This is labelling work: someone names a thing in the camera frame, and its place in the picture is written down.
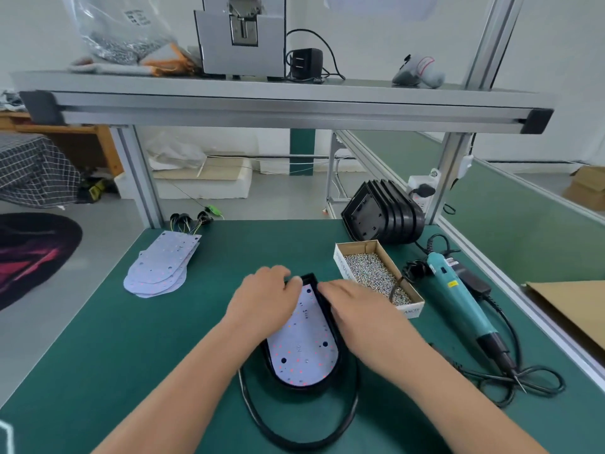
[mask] grey floor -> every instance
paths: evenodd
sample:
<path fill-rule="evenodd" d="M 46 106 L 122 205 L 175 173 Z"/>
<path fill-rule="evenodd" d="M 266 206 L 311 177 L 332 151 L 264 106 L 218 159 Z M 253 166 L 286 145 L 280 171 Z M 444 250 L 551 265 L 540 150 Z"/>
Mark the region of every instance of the grey floor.
<path fill-rule="evenodd" d="M 341 173 L 343 186 L 353 195 L 368 176 Z M 322 219 L 326 174 L 312 176 L 254 173 L 247 199 L 162 200 L 165 216 L 197 216 L 198 204 L 212 204 L 227 220 Z M 0 213 L 34 209 L 0 202 Z M 72 205 L 47 212 L 69 217 L 84 232 L 71 259 L 48 281 L 0 311 L 0 407 L 95 292 L 143 230 L 132 200 L 106 195 L 92 205 Z"/>
<path fill-rule="evenodd" d="M 563 191 L 571 184 L 569 174 L 517 174 L 518 177 L 527 180 L 545 190 L 548 190 L 558 196 L 563 195 Z M 596 212 L 605 217 L 605 212 Z"/>

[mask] machine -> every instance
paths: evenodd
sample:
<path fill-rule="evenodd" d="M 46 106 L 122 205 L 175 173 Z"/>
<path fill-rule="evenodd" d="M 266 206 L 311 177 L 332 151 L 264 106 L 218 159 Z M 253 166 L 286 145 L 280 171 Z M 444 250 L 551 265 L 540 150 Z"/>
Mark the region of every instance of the machine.
<path fill-rule="evenodd" d="M 285 0 L 202 0 L 194 11 L 204 72 L 285 77 Z"/>

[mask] plastic bag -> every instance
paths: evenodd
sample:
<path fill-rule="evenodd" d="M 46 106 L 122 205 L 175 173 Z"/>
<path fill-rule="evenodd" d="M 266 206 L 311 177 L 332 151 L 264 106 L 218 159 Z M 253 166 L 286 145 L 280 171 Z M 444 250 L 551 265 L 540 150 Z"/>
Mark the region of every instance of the plastic bag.
<path fill-rule="evenodd" d="M 158 0 L 63 0 L 89 51 L 121 65 L 136 65 L 176 42 Z"/>
<path fill-rule="evenodd" d="M 149 166 L 152 170 L 200 169 L 206 162 L 206 155 L 201 146 L 183 143 L 166 131 L 145 144 L 149 153 Z"/>

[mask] white sticker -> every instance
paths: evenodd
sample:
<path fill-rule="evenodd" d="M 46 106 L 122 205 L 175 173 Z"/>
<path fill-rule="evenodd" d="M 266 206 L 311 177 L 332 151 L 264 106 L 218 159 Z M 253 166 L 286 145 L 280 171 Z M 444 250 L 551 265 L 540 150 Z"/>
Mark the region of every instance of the white sticker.
<path fill-rule="evenodd" d="M 124 15 L 130 22 L 132 22 L 133 25 L 136 25 L 137 27 L 144 27 L 151 24 L 151 21 L 147 18 L 144 10 L 142 9 L 130 9 L 128 11 L 124 11 Z"/>

